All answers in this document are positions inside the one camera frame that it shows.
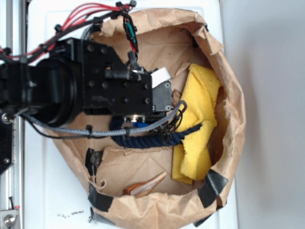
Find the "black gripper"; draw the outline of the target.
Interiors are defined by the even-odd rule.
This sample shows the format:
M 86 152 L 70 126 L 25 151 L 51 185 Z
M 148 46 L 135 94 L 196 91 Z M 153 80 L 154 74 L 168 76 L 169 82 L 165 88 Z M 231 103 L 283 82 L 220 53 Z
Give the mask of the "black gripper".
M 171 83 L 153 86 L 152 73 L 140 67 L 132 52 L 128 68 L 109 45 L 70 38 L 56 43 L 55 60 L 63 74 L 69 118 L 120 115 L 159 120 L 171 110 Z

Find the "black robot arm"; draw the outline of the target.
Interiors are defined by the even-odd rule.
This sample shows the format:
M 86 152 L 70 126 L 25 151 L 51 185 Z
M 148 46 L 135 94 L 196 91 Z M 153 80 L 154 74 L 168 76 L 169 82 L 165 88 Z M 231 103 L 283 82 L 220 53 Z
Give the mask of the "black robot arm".
M 35 66 L 0 67 L 0 110 L 30 115 L 53 127 L 69 125 L 80 113 L 162 118 L 171 109 L 171 84 L 153 85 L 152 73 L 130 53 L 127 67 L 109 45 L 75 38 L 56 43 Z

